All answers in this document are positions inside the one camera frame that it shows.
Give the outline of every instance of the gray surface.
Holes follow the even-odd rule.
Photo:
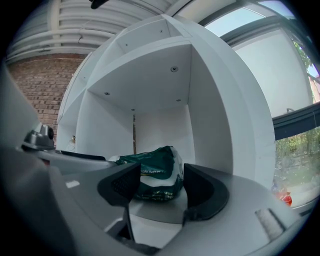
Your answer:
[[[212,219],[206,221],[187,222],[182,230],[172,239],[157,255],[228,255],[241,256],[252,252],[258,252],[262,249],[262,254],[269,255],[268,252],[277,252],[281,245],[287,242],[295,235],[295,230],[291,226],[296,223],[300,217],[292,211],[285,203],[277,200],[272,193],[259,185],[258,183],[238,176],[232,176],[223,172],[214,171],[205,167],[198,167],[206,174],[219,179],[228,188],[230,198],[224,209]],[[75,199],[77,207],[80,207],[86,216],[86,222],[95,223],[99,230],[92,231],[97,234],[95,243],[97,247],[104,248],[108,244],[112,255],[124,255],[130,253],[135,255],[137,252],[128,250],[122,244],[115,244],[114,240],[110,240],[110,236],[101,233],[103,229],[114,224],[123,216],[123,208],[110,206],[97,191],[99,180],[107,174],[111,169],[88,172],[83,174],[72,174],[64,176],[65,181],[78,181],[79,186],[68,189],[71,197]],[[172,209],[162,211],[163,216],[170,216]],[[259,209],[271,209],[276,217],[287,229],[278,239],[281,242],[274,243],[266,249],[270,244],[267,234],[262,225],[255,216],[255,211]],[[75,211],[74,206],[68,203],[67,208],[62,209],[65,215],[70,215],[69,211]],[[75,220],[68,220],[69,226],[75,225]],[[83,221],[77,222],[78,226],[83,225]],[[81,240],[92,240],[91,231],[86,234],[76,234]],[[91,242],[87,245],[81,244],[81,253],[83,250],[93,250]],[[94,251],[100,255],[101,250],[95,248]]]
[[[85,159],[51,151],[33,151],[31,154],[38,158],[50,161],[51,166],[59,168],[62,175],[84,173],[114,167],[117,164],[111,161]]]
[[[256,250],[248,254],[248,256],[278,255],[278,253],[282,251],[300,231],[302,226],[305,224],[307,218],[307,216],[302,217],[297,222],[295,222],[290,228],[288,228],[286,232],[279,236],[279,238],[267,244],[266,246],[260,248],[259,250]]]
[[[106,234],[101,228],[102,226],[111,224],[118,218],[122,217],[123,208],[111,207],[106,201],[104,201],[104,205],[106,206],[102,207],[101,209],[98,204],[98,202],[101,202],[100,199],[97,200],[97,203],[94,206],[94,202],[89,203],[87,206],[93,206],[94,210],[99,211],[101,213],[101,217],[104,218],[103,221],[98,220],[94,222],[91,218],[92,215],[90,213],[88,214],[87,212],[92,212],[93,209],[85,208],[84,211],[84,204],[79,204],[80,198],[75,196],[74,193],[71,193],[72,188],[68,189],[66,187],[64,180],[65,177],[63,177],[57,169],[51,170],[49,174],[55,198],[73,236],[77,256],[143,255],[119,243],[114,238]],[[110,214],[110,212],[106,212],[106,210],[118,213],[118,216],[114,213]]]
[[[49,137],[49,130],[51,130],[52,138]],[[24,139],[23,144],[35,150],[54,150],[54,130],[46,124],[41,125],[40,132],[32,130]]]
[[[289,228],[300,219],[298,214],[258,183],[205,167],[198,166],[198,168],[226,185],[230,193],[229,201],[212,219],[187,222],[158,256],[246,255],[269,243],[268,236],[255,216],[255,211],[271,209],[285,228]]]
[[[98,193],[98,183],[123,170],[123,165],[103,170],[90,171],[63,176],[66,183],[77,181],[79,185],[69,188],[70,194],[77,204],[85,211],[88,217],[102,230],[122,220],[125,209],[120,206],[111,206]]]
[[[167,202],[131,200],[129,212],[148,220],[172,224],[182,224],[184,211],[188,208],[188,197],[184,187],[178,196]]]

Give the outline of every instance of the green foliage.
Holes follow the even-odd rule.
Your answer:
[[[300,154],[312,155],[320,151],[320,127],[277,140],[275,146],[277,159],[282,159],[297,151]]]
[[[300,45],[298,43],[293,42],[293,44],[294,44],[296,50],[298,51],[305,68],[308,69],[309,67],[311,67],[312,66],[311,60],[308,57],[308,55],[306,55],[305,51],[300,47]]]

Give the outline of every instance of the window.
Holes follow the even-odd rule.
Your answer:
[[[237,29],[245,24],[263,19],[264,16],[251,10],[240,8],[232,11],[205,26],[218,37]]]
[[[276,141],[272,192],[291,207],[302,206],[320,194],[320,127]]]

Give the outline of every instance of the gray plastic part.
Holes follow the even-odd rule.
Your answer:
[[[125,211],[123,207],[112,207],[102,197],[98,198],[98,192],[91,199],[93,202],[88,202],[87,205],[85,203],[79,204],[80,198],[76,192],[72,192],[72,188],[66,186],[66,180],[70,181],[75,177],[70,176],[65,180],[65,176],[62,176],[58,170],[52,170],[49,174],[55,198],[73,236],[77,256],[143,256],[143,254],[126,247],[106,234],[102,228],[115,224],[118,219],[121,219]],[[102,219],[98,217],[98,220],[93,220],[89,217],[91,213],[88,211],[91,213],[92,211],[100,212],[98,215]]]
[[[66,183],[77,182],[78,185],[69,188],[77,204],[88,217],[102,230],[106,231],[116,222],[123,219],[125,208],[110,205],[98,192],[99,182],[134,163],[119,165],[113,168],[77,173],[63,176]]]
[[[50,165],[58,167],[62,175],[92,172],[117,166],[117,164],[112,161],[85,159],[70,155],[59,154],[54,150],[32,151],[30,152],[30,154],[33,154],[38,158],[50,161]]]
[[[25,137],[23,145],[34,150],[53,150],[55,149],[54,143],[54,130],[43,124],[40,132],[32,130]]]
[[[271,209],[286,229],[300,220],[300,216],[290,207],[255,181],[210,168],[192,166],[223,182],[229,191],[229,201],[209,220],[186,222],[177,236],[157,256],[247,255],[269,244],[268,236],[255,216],[255,211]]]
[[[280,238],[282,238],[284,244],[290,241],[285,238],[291,238],[294,235],[291,226],[301,218],[285,203],[276,199],[268,189],[246,178],[232,176],[205,167],[193,166],[223,182],[230,193],[229,201],[217,215],[209,220],[187,221],[182,230],[157,253],[157,256],[207,256],[212,254],[216,256],[242,256],[257,252],[270,243],[263,226],[255,215],[255,212],[260,209],[271,209],[285,228],[284,233],[273,242]],[[98,192],[94,189],[94,184],[97,184],[100,174],[94,175],[92,178],[85,176],[81,174],[68,175],[64,178],[65,181],[77,180],[80,183],[79,186],[70,188],[69,192],[91,221],[101,230],[106,229],[119,221],[123,216],[123,210],[120,207],[111,207],[102,198],[99,198]],[[82,191],[81,189],[77,190],[77,187],[81,187],[84,182],[88,185],[83,186]],[[169,215],[170,212],[164,214],[164,216],[170,218]],[[112,242],[109,248],[112,248],[111,255],[124,255],[125,253],[121,244],[116,250],[116,246]],[[134,250],[130,251],[131,255],[137,253]]]
[[[43,238],[56,247],[68,241],[64,250],[75,250],[78,256],[143,255],[105,233],[123,219],[125,208],[111,206],[99,195],[97,185],[123,165],[62,176],[57,168],[46,167],[31,155],[14,151],[0,152],[4,189]],[[275,255],[304,224],[307,216],[301,218],[255,181],[193,166],[223,182],[230,193],[229,201],[211,219],[187,221],[157,256]],[[73,181],[77,182],[67,188],[66,182]],[[284,226],[284,232],[272,242],[255,216],[260,209],[271,209]]]

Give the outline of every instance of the white panel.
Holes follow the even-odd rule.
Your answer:
[[[58,114],[58,118],[57,118],[58,124],[60,122],[60,119],[64,115],[64,112],[68,109],[68,107],[71,105],[71,103],[75,100],[75,98],[79,95],[79,93],[86,86],[86,81],[83,79],[83,77],[79,76],[79,73],[82,70],[82,68],[85,66],[85,64],[91,54],[92,53],[88,54],[88,56],[78,66],[75,73],[73,74],[73,77],[71,78],[71,81],[69,82],[69,85],[63,95],[63,99],[62,99],[61,106],[59,109],[59,114]]]
[[[195,148],[188,106],[136,114],[137,154],[173,146],[183,163],[195,164]]]
[[[138,47],[169,37],[167,21],[162,19],[129,31],[117,38],[117,42],[122,50],[128,53]]]
[[[190,38],[191,35],[183,28],[181,22],[175,18],[166,17],[169,33],[171,37],[183,36],[184,38]]]
[[[186,105],[190,84],[190,50],[190,44],[179,42],[151,52],[144,50],[141,56],[133,59],[123,56],[123,64],[117,67],[113,62],[112,70],[89,90],[124,111],[135,109],[136,113]],[[177,67],[178,71],[172,72],[172,67]]]
[[[206,64],[206,67],[198,71],[199,74],[201,72],[204,73],[206,68],[209,69],[223,100],[223,108],[221,108],[221,111],[225,109],[230,129],[233,151],[233,174],[255,180],[270,189],[275,170],[275,134],[267,101],[259,84],[245,63],[224,41],[207,29],[203,29],[199,24],[183,19],[182,17],[180,20],[188,27],[187,31],[194,37],[194,39],[190,39],[190,41]],[[196,40],[195,33],[205,42],[200,39]],[[194,62],[194,55],[192,55],[191,59],[192,62]],[[196,136],[200,135],[195,134],[193,109],[191,108],[193,90],[192,76],[194,74],[193,63],[191,65],[189,111],[193,131],[195,160],[197,162]],[[206,79],[199,77],[199,80],[205,84]],[[212,88],[204,89],[202,93],[198,92],[198,104],[204,105],[205,103],[201,101],[206,98],[208,101],[210,100],[210,96],[207,96],[206,93],[207,90],[210,92],[209,90],[212,90]],[[208,104],[209,106],[211,105],[213,113],[217,112],[215,108],[219,105],[215,106],[213,103]],[[215,116],[212,115],[211,117],[210,112],[207,109],[205,109],[205,111],[207,111],[208,115],[203,115],[203,119],[200,119],[199,122],[208,122],[206,118],[212,118],[210,125],[212,130],[211,133],[209,133],[208,128],[202,128],[204,131],[207,131],[207,133],[203,133],[201,139],[205,142],[204,138],[208,138],[206,142],[207,145],[210,147],[214,145],[216,147],[222,147],[221,150],[224,150],[227,155],[229,155],[228,144],[225,145],[221,138],[214,138],[220,135],[219,132],[214,131],[217,125],[221,125],[220,119],[217,118],[214,120]],[[221,143],[214,144],[215,140],[219,140]],[[204,152],[208,157],[208,159],[205,160],[208,161],[210,151]],[[217,155],[211,154],[211,157],[215,159],[219,157],[226,158],[222,152],[217,152]],[[220,164],[226,168],[230,167],[230,164],[223,163],[221,160],[217,160],[217,162],[220,162]]]
[[[59,125],[77,126],[78,114],[85,91],[83,90],[64,111],[62,118],[59,120]]]
[[[165,11],[165,14],[168,16],[173,16],[178,12],[182,7],[188,4],[190,0],[174,0],[173,4]]]
[[[223,7],[235,2],[236,0],[193,0],[177,15],[198,23]]]
[[[130,214],[134,240],[138,244],[163,248],[182,229],[182,224],[154,221]]]
[[[72,136],[76,135],[76,126],[59,124],[56,132],[56,150],[67,149],[67,146],[72,139]]]
[[[119,31],[124,29],[122,26],[115,25],[115,24],[109,24],[108,26],[106,26],[106,24],[102,21],[92,20],[90,22],[86,22],[84,18],[60,20],[61,30],[81,29],[83,27],[85,27],[88,30],[97,30],[97,31],[103,31],[103,32],[108,32],[112,34],[116,34]]]
[[[75,135],[75,151],[103,156],[131,155],[133,115],[86,91],[81,103]]]
[[[194,49],[191,58],[188,105],[195,164],[232,174],[234,152],[224,103],[206,64]]]
[[[233,49],[258,81],[272,117],[313,103],[306,69],[283,31],[258,36]]]

